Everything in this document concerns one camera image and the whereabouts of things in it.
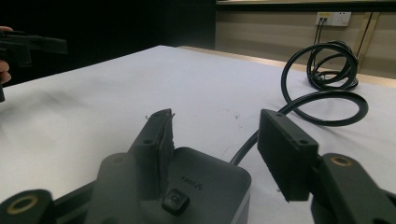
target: wall socket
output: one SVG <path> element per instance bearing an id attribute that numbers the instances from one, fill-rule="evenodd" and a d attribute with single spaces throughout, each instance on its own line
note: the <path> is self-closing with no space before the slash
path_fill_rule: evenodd
<path id="1" fill-rule="evenodd" d="M 351 14 L 351 12 L 318 12 L 315 25 L 347 26 L 349 24 Z"/>
<path id="2" fill-rule="evenodd" d="M 351 14 L 351 12 L 334 12 L 331 26 L 347 26 Z"/>
<path id="3" fill-rule="evenodd" d="M 332 23 L 332 12 L 318 12 L 317 20 L 315 21 L 316 25 L 331 25 Z"/>

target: printed logo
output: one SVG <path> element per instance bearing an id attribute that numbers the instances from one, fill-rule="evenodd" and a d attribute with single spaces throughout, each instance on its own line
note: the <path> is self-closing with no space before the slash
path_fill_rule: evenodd
<path id="1" fill-rule="evenodd" d="M 182 176 L 181 177 L 181 181 L 183 181 L 184 183 L 193 186 L 195 189 L 201 190 L 204 188 L 204 186 L 196 181 L 193 181 L 191 179 L 188 179 L 186 176 Z"/>

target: brass insert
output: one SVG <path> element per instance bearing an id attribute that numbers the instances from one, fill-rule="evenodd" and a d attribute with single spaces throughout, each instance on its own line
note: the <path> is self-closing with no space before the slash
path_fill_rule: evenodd
<path id="1" fill-rule="evenodd" d="M 21 197 L 18 200 L 14 201 L 7 208 L 7 212 L 10 215 L 17 215 L 19 213 L 29 210 L 30 208 L 35 206 L 35 204 L 37 204 L 37 202 L 38 202 L 38 198 L 36 195 L 34 195 L 34 194 L 27 195 L 27 196 Z"/>
<path id="2" fill-rule="evenodd" d="M 352 166 L 352 161 L 345 157 L 331 157 L 330 160 L 339 166 Z"/>

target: finger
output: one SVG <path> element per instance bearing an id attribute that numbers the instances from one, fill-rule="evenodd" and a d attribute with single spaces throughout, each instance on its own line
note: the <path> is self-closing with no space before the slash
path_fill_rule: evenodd
<path id="1" fill-rule="evenodd" d="M 0 26 L 0 30 L 13 31 L 13 29 L 11 27 L 8 27 L 8 26 Z"/>
<path id="2" fill-rule="evenodd" d="M 6 83 L 11 80 L 11 75 L 8 72 L 0 73 L 0 82 L 1 84 Z"/>
<path id="3" fill-rule="evenodd" d="M 8 70 L 9 70 L 8 63 L 0 60 L 0 72 L 7 72 Z"/>

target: coiled cable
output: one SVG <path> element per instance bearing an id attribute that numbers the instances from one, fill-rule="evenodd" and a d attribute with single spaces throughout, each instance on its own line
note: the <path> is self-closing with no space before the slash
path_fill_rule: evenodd
<path id="1" fill-rule="evenodd" d="M 315 64 L 314 61 L 317 55 L 324 49 L 333 50 L 336 53 L 334 55 L 328 56 L 320 60 L 317 64 Z M 309 93 L 295 100 L 291 100 L 286 85 L 288 73 L 291 66 L 297 61 L 297 59 L 299 59 L 302 55 L 306 54 L 307 52 L 311 52 L 306 67 L 308 81 L 315 89 L 319 91 Z M 346 58 L 346 63 L 344 64 L 344 67 L 341 69 L 341 71 L 329 70 L 329 71 L 319 72 L 318 69 L 324 63 L 334 58 L 340 58 L 340 57 Z M 358 122 L 367 115 L 369 106 L 367 102 L 364 100 L 364 98 L 362 98 L 358 94 L 350 91 L 346 91 L 346 90 L 352 90 L 358 85 L 359 82 L 356 79 L 357 73 L 358 73 L 358 60 L 353 55 L 350 47 L 344 42 L 331 41 L 328 43 L 314 44 L 308 48 L 301 49 L 289 59 L 289 61 L 285 65 L 285 68 L 283 69 L 282 77 L 281 77 L 281 90 L 287 104 L 284 107 L 282 107 L 278 112 L 287 115 L 289 114 L 289 112 L 294 111 L 302 119 L 323 126 L 333 126 L 333 127 L 346 126 Z M 328 75 L 332 75 L 332 77 L 326 79 L 325 77 Z M 344 83 L 338 87 L 329 85 L 339 81 L 344 81 Z M 313 101 L 328 99 L 328 98 L 340 98 L 340 99 L 349 100 L 355 103 L 359 107 L 359 111 L 354 116 L 348 119 L 323 120 L 323 119 L 314 118 L 298 108 L 301 105 L 305 105 Z M 246 143 L 242 145 L 242 147 L 233 156 L 230 163 L 234 165 L 238 165 L 239 162 L 250 151 L 250 149 L 257 143 L 258 136 L 259 136 L 259 131 L 251 135 L 250 138 L 246 141 Z"/>

